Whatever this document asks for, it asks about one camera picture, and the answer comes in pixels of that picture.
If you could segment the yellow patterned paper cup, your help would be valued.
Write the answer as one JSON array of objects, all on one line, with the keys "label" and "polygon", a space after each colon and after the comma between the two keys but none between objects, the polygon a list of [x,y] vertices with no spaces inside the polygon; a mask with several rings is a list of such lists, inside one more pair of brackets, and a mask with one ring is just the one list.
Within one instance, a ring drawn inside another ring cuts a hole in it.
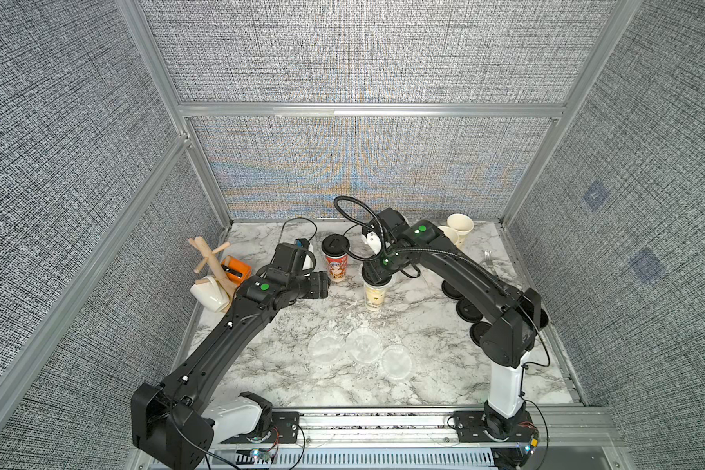
[{"label": "yellow patterned paper cup", "polygon": [[366,307],[372,311],[378,311],[378,309],[381,309],[385,303],[388,290],[388,285],[376,286],[368,283],[364,284]]}]

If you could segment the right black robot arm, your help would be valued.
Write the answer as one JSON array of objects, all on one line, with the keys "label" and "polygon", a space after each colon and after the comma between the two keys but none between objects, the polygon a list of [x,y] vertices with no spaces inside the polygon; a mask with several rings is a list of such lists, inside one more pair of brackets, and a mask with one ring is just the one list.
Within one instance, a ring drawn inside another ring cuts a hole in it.
[{"label": "right black robot arm", "polygon": [[398,211],[389,208],[374,215],[366,228],[381,242],[375,258],[363,265],[366,279],[380,283],[407,266],[426,268],[483,315],[476,336],[478,346],[492,362],[486,413],[502,421],[517,421],[525,409],[525,364],[542,330],[540,294],[532,289],[522,292],[500,280],[425,219],[408,224]]}]

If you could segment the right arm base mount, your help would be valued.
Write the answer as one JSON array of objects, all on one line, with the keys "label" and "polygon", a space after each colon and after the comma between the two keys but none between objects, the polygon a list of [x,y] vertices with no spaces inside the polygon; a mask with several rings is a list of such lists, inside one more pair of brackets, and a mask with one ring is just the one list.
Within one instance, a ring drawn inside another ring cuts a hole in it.
[{"label": "right arm base mount", "polygon": [[448,423],[454,427],[460,444],[488,444],[530,452],[540,442],[540,431],[525,409],[512,418],[493,412],[486,416],[481,410],[456,411]]}]

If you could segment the red patterned paper cup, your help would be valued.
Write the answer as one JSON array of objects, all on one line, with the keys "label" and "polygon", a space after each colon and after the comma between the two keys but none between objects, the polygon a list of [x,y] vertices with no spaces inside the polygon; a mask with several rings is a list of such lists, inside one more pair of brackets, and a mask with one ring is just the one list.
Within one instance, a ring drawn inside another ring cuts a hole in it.
[{"label": "red patterned paper cup", "polygon": [[324,256],[324,258],[327,263],[330,280],[333,282],[344,281],[347,276],[349,255],[342,258],[327,258],[326,256]]}]

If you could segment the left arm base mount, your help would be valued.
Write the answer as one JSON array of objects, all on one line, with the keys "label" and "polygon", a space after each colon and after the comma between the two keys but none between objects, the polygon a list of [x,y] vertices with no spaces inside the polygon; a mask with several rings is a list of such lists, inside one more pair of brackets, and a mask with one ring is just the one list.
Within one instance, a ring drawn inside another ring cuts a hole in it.
[{"label": "left arm base mount", "polygon": [[301,413],[298,411],[274,411],[269,424],[260,421],[260,430],[231,437],[221,441],[221,444],[296,444],[299,439],[300,417]]}]

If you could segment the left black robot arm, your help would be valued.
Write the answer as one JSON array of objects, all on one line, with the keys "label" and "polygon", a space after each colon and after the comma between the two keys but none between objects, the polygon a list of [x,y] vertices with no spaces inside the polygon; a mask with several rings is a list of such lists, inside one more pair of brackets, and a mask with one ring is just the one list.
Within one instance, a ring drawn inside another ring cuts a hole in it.
[{"label": "left black robot arm", "polygon": [[244,281],[223,320],[201,345],[159,383],[144,383],[134,392],[130,414],[135,448],[170,469],[195,469],[214,444],[236,436],[268,438],[273,423],[266,399],[242,393],[217,411],[208,405],[231,365],[280,309],[303,299],[325,299],[330,284],[323,271],[276,269]]}]

